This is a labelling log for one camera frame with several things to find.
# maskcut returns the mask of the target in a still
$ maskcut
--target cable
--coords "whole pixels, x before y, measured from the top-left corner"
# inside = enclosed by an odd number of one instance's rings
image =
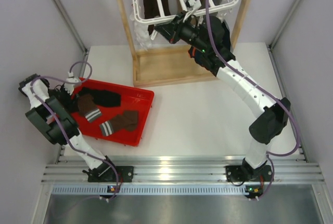
[[[268,154],[267,154],[267,160],[269,160],[269,162],[271,163],[271,166],[272,166],[272,177],[271,177],[271,180],[270,180],[270,182],[269,182],[267,188],[265,189],[265,191],[262,193],[262,195],[260,195],[260,196],[258,197],[258,200],[260,200],[262,197],[264,197],[264,195],[267,194],[267,192],[268,192],[269,189],[271,188],[272,183],[273,183],[273,181],[274,181],[275,168],[274,168],[273,161],[272,161],[272,159],[270,158],[270,156],[269,156]]]
[[[295,151],[297,151],[297,149],[299,148],[299,146],[301,144],[300,130],[299,130],[299,127],[298,127],[298,125],[296,123],[296,120],[293,118],[293,116],[291,115],[290,111],[288,111],[288,109],[280,102],[280,100],[278,100],[276,97],[274,97],[267,90],[265,90],[264,88],[262,88],[261,86],[259,86],[256,82],[254,82],[253,80],[251,80],[250,78],[248,78],[247,76],[245,76],[244,74],[242,74],[240,71],[238,71],[237,69],[235,69],[234,67],[232,67],[221,56],[221,54],[219,53],[219,51],[217,50],[217,48],[215,46],[215,42],[214,42],[214,38],[213,38],[212,28],[211,28],[211,24],[210,24],[210,17],[209,17],[209,0],[206,0],[206,21],[207,21],[207,29],[208,29],[209,40],[210,40],[210,43],[211,43],[211,45],[213,47],[213,50],[214,50],[215,54],[218,56],[218,58],[225,64],[226,67],[228,67],[229,69],[231,69],[233,72],[235,72],[239,76],[243,77],[251,85],[257,87],[261,92],[265,93],[270,98],[272,98],[286,112],[286,114],[288,115],[288,117],[290,119],[290,122],[292,123],[292,125],[295,128],[295,132],[296,132],[296,145],[295,145],[295,147],[290,152],[285,153],[285,154],[276,154],[276,153],[272,153],[270,151],[267,151],[267,153],[270,154],[270,155],[274,155],[274,156],[289,156],[289,155],[292,155]]]
[[[41,102],[41,104],[49,111],[49,113],[54,117],[54,119],[55,119],[55,121],[57,122],[57,124],[58,124],[58,126],[59,126],[59,128],[60,128],[60,130],[61,130],[61,132],[62,132],[62,134],[63,134],[63,136],[64,136],[64,138],[65,138],[65,140],[66,140],[66,142],[68,143],[68,145],[71,147],[71,149],[72,150],[74,150],[74,151],[76,151],[76,152],[78,152],[78,153],[82,153],[82,154],[85,154],[85,155],[87,155],[87,156],[89,156],[89,157],[91,157],[91,158],[93,158],[93,159],[96,159],[96,160],[99,160],[99,161],[102,161],[103,163],[105,163],[105,164],[107,164],[112,170],[113,170],[113,172],[114,172],[114,174],[116,175],[116,188],[118,188],[118,184],[119,184],[119,176],[118,176],[118,173],[117,173],[117,171],[116,171],[116,168],[111,164],[111,163],[109,163],[108,161],[106,161],[106,160],[103,160],[103,159],[101,159],[101,158],[98,158],[98,157],[96,157],[96,156],[93,156],[93,155],[90,155],[90,154],[88,154],[87,152],[84,152],[84,151],[82,151],[82,150],[78,150],[77,148],[75,148],[74,146],[73,146],[73,144],[71,143],[71,141],[69,140],[69,138],[68,138],[68,136],[67,136],[67,133],[66,133],[66,131],[65,131],[65,129],[63,128],[63,126],[62,126],[62,124],[61,124],[61,122],[60,122],[60,120],[59,120],[59,118],[57,117],[57,115],[55,114],[55,112],[38,96],[38,95],[36,95],[36,93],[35,93],[35,91],[34,91],[34,89],[33,89],[33,84],[37,81],[37,80],[40,80],[40,79],[42,79],[42,78],[46,78],[46,79],[51,79],[51,80],[56,80],[56,81],[59,81],[59,82],[62,82],[62,83],[67,83],[67,84],[72,84],[72,85],[80,85],[80,84],[82,84],[82,83],[84,83],[84,82],[86,82],[90,77],[91,77],[91,75],[92,75],[92,73],[93,73],[93,68],[92,68],[92,66],[88,63],[88,62],[86,62],[86,61],[78,61],[78,62],[75,62],[71,67],[70,67],[70,69],[69,69],[69,71],[70,72],[72,72],[72,69],[73,69],[73,67],[75,66],[75,65],[77,65],[77,64],[79,64],[79,63],[84,63],[84,64],[86,64],[86,65],[88,65],[89,66],[89,68],[90,68],[90,72],[89,72],[89,75],[87,76],[87,78],[85,78],[84,80],[82,80],[82,81],[80,81],[80,82],[78,82],[78,83],[75,83],[75,82],[68,82],[68,81],[65,81],[65,80],[61,80],[61,79],[59,79],[59,78],[56,78],[56,77],[52,77],[52,76],[40,76],[40,77],[36,77],[32,82],[31,82],[31,87],[30,87],[30,91],[31,91],[31,93],[35,96],[35,98],[39,101],[39,102]],[[113,194],[113,196],[110,198],[110,200],[112,200],[115,196],[116,196],[116,193],[117,193],[117,190],[114,192],[114,194]]]
[[[231,182],[232,185],[234,185],[236,187],[240,187],[245,183],[245,181],[242,181],[240,184],[234,184],[233,181],[231,181],[231,179],[230,179],[230,182]]]

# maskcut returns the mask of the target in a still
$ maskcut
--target metal floor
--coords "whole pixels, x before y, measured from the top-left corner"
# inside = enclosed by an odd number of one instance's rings
[[[90,199],[63,218],[54,218],[85,197],[52,195],[44,224],[323,223],[313,189],[308,185],[272,186],[259,202],[249,202],[244,196],[221,195],[123,195],[109,204]]]

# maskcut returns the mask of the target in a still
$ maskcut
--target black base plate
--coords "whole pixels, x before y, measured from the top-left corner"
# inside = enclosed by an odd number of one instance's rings
[[[272,169],[269,165],[265,165],[256,178],[249,180],[240,165],[225,166],[227,181],[235,184],[240,184],[246,181],[260,181],[260,176],[263,176],[264,181],[270,181],[272,177]]]
[[[117,166],[116,170],[118,175],[120,175],[119,180],[122,179],[122,182],[132,182],[134,175],[133,166]]]

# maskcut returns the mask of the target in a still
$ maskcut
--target wooden post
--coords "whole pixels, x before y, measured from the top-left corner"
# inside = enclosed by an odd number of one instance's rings
[[[137,55],[136,55],[136,51],[135,51],[135,47],[134,47],[134,43],[133,43],[131,31],[130,31],[129,22],[127,20],[127,15],[126,15],[125,7],[124,7],[124,2],[123,2],[123,0],[117,0],[117,3],[118,3],[120,15],[121,15],[121,20],[122,20],[123,25],[124,25],[126,38],[127,38],[127,41],[129,42],[129,46],[130,46],[130,50],[131,50],[131,54],[132,54],[132,58],[133,58],[133,80],[135,81],[137,79],[137,74],[139,73],[139,61],[138,61],[138,58],[137,58]]]
[[[246,16],[246,13],[250,6],[250,3],[251,3],[251,0],[241,0],[239,11],[238,11],[236,22],[235,22],[235,26],[234,26],[234,30],[233,30],[233,33],[231,34],[231,44],[232,44],[233,48],[236,47],[239,33],[241,30],[241,27],[243,26],[245,16]]]

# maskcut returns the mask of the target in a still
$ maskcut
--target white stripe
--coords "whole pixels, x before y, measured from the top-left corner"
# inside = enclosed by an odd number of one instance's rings
[[[110,131],[110,135],[112,134],[112,130],[111,130],[111,127],[110,127],[110,124],[109,124],[109,122],[106,122],[106,124],[105,124],[107,127],[108,127],[108,129],[109,129],[109,131]]]
[[[110,134],[108,133],[108,131],[106,130],[106,127],[105,127],[105,123],[102,123],[102,126],[103,126],[103,129],[104,129],[104,132],[107,136],[109,136]]]
[[[88,118],[88,117],[90,117],[91,115],[94,115],[96,112],[99,112],[99,109],[90,112],[90,113],[87,114],[85,117]]]
[[[90,121],[91,119],[97,117],[98,115],[100,115],[100,112],[97,112],[96,114],[94,114],[94,115],[88,117],[87,120]]]

